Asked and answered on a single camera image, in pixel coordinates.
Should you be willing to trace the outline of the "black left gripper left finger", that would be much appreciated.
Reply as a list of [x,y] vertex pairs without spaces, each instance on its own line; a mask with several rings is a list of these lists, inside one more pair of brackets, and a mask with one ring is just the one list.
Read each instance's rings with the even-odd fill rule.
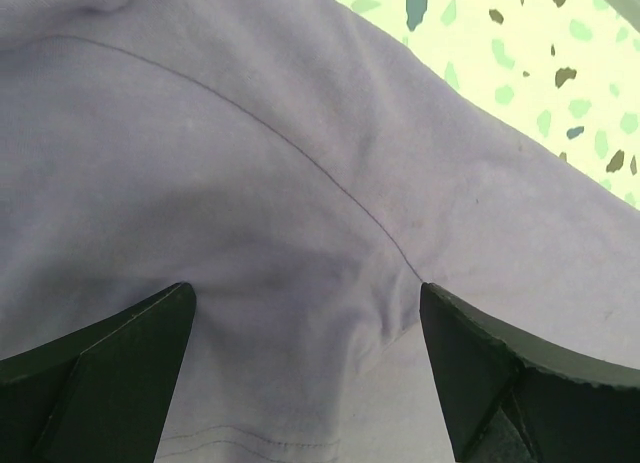
[[154,461],[194,316],[193,287],[176,283],[2,360],[2,461]]

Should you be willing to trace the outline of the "lavender purple t-shirt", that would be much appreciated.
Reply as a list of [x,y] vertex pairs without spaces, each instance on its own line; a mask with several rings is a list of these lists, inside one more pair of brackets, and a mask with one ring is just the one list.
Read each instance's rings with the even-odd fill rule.
[[1,0],[1,354],[197,295],[162,462],[449,462],[434,282],[639,363],[639,215],[335,0]]

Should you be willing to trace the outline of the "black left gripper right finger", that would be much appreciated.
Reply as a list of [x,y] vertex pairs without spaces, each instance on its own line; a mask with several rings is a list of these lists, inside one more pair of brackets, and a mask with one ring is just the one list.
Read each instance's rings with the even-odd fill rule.
[[639,372],[423,284],[420,320],[458,462],[636,462]]

